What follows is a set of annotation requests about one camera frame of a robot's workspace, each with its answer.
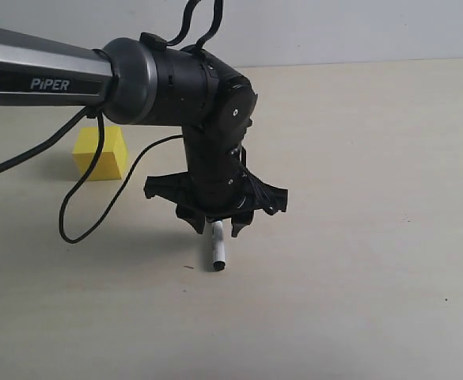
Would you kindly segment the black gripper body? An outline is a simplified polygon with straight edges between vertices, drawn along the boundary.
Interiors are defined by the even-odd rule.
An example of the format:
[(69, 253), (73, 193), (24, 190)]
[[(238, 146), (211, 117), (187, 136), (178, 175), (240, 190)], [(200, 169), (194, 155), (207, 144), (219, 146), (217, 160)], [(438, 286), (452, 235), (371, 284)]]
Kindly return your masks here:
[(205, 215), (208, 220), (231, 219), (244, 211), (263, 211), (269, 215), (287, 211), (288, 191), (269, 184), (267, 199), (256, 196), (250, 180), (240, 175), (230, 180), (200, 182), (189, 173), (148, 177), (144, 192), (148, 199), (158, 196)]

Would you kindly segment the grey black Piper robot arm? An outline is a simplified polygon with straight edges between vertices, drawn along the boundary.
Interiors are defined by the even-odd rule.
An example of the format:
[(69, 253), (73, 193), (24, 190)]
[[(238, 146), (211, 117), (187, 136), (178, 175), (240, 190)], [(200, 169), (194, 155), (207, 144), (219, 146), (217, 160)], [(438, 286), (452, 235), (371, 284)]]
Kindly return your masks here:
[(148, 177), (144, 193), (173, 202), (197, 233), (228, 219), (237, 236), (255, 211), (287, 209), (287, 190), (246, 164), (256, 102), (244, 75), (193, 45), (176, 50), (143, 33), (87, 49), (0, 28), (0, 106), (76, 106), (70, 125), (89, 117), (181, 129), (186, 170)]

